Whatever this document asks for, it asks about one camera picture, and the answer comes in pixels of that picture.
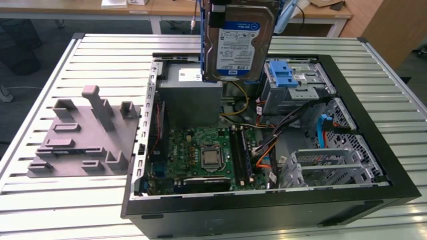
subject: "paper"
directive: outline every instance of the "paper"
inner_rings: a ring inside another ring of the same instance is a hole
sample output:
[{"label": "paper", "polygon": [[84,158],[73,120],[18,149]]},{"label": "paper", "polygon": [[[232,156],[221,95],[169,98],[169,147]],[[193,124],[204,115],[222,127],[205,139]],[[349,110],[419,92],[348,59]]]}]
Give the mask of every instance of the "paper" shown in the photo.
[{"label": "paper", "polygon": [[324,6],[329,6],[341,2],[342,0],[309,0],[309,2],[316,5],[318,8]]},{"label": "paper", "polygon": [[128,7],[126,0],[101,0],[101,9],[124,9]]}]

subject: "white cable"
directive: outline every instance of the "white cable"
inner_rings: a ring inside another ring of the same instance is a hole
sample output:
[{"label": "white cable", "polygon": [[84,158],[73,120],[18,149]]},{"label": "white cable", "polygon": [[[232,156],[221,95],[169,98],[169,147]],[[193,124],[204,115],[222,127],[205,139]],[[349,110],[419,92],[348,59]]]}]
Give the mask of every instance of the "white cable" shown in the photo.
[{"label": "white cable", "polygon": [[5,89],[42,89],[42,87],[36,87],[36,86],[12,86],[12,87],[6,87]]},{"label": "white cable", "polygon": [[246,123],[234,123],[232,121],[229,121],[224,116],[220,116],[226,122],[229,122],[232,125],[242,125],[242,126],[249,126],[252,128],[256,128],[256,129],[264,129],[265,127],[262,126],[254,126],[252,124],[246,124]]}]

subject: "sticker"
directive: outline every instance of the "sticker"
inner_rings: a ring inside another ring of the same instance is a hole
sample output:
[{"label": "sticker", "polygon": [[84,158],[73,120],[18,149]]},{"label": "sticker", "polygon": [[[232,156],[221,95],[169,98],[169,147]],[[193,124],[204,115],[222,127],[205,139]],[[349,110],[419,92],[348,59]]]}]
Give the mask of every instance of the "sticker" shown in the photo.
[{"label": "sticker", "polygon": [[349,19],[352,16],[349,15],[334,15],[334,18],[337,19]]},{"label": "sticker", "polygon": [[260,106],[256,106],[256,114],[262,115],[262,108]]},{"label": "sticker", "polygon": [[148,14],[146,11],[128,11],[129,14]]},{"label": "sticker", "polygon": [[177,81],[180,82],[201,82],[200,68],[181,68],[178,70]]},{"label": "sticker", "polygon": [[260,33],[257,22],[226,21],[218,29],[216,70],[221,75],[249,72],[254,54],[252,40]]},{"label": "sticker", "polygon": [[270,181],[272,181],[273,183],[276,183],[277,177],[276,177],[276,175],[273,174],[272,171],[269,172],[268,177],[269,177]]},{"label": "sticker", "polygon": [[294,78],[296,80],[305,80],[304,74],[294,74],[294,75],[293,75],[293,78]]},{"label": "sticker", "polygon": [[284,164],[286,161],[286,157],[285,156],[280,156],[280,159],[278,159],[278,164]]}]

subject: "orange wire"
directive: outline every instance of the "orange wire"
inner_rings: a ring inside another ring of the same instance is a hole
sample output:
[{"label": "orange wire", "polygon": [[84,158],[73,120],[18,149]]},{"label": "orange wire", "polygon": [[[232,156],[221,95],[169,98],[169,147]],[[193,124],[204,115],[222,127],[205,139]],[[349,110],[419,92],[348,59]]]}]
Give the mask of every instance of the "orange wire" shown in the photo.
[{"label": "orange wire", "polygon": [[326,132],[325,131],[322,131],[322,142],[324,142],[324,148],[326,148],[328,147],[328,143],[326,143]]},{"label": "orange wire", "polygon": [[273,144],[269,146],[269,148],[266,149],[266,151],[264,152],[264,154],[260,156],[260,158],[258,158],[258,160],[257,160],[257,162],[256,162],[256,167],[257,167],[257,168],[265,168],[265,167],[269,168],[268,165],[260,164],[260,162],[262,161],[262,158],[265,157],[265,155],[269,153],[269,151],[270,151],[272,148],[274,147],[276,142],[277,142],[277,140],[273,142]]}]

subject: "yellow wire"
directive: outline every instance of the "yellow wire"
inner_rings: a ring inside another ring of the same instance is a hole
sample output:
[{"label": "yellow wire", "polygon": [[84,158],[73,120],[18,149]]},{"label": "yellow wire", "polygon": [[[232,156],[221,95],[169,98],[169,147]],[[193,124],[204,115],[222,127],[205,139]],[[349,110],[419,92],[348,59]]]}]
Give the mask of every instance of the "yellow wire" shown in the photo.
[{"label": "yellow wire", "polygon": [[232,84],[240,89],[240,91],[242,92],[244,98],[245,98],[245,104],[244,104],[244,108],[242,108],[240,111],[229,112],[229,113],[220,113],[218,115],[221,115],[221,116],[237,115],[237,114],[242,113],[242,112],[246,110],[248,106],[249,106],[249,98],[248,98],[246,92],[245,92],[244,89],[238,86],[237,83],[234,83],[233,81],[230,81],[230,83],[232,83]]}]

